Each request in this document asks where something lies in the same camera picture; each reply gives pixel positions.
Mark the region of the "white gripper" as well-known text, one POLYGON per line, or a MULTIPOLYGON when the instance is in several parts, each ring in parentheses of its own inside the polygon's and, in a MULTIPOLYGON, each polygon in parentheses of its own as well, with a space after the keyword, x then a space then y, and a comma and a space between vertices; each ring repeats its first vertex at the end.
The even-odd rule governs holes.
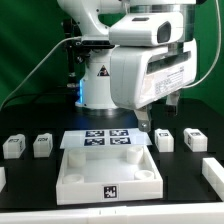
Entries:
POLYGON ((116 106, 135 110, 138 128, 151 130, 146 106, 162 97, 166 113, 176 115, 182 87, 192 83, 197 70, 196 41, 185 42, 172 54, 167 46, 116 47, 110 58, 110 92, 116 106))

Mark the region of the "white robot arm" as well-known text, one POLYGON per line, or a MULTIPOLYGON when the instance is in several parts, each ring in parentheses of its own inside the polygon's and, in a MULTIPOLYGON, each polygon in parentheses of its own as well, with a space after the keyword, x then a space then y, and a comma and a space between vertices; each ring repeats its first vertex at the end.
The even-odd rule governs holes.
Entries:
POLYGON ((85 64, 81 108, 132 110, 151 129, 151 104, 177 113, 180 90, 196 77, 196 0, 57 0, 80 32, 70 45, 85 64))

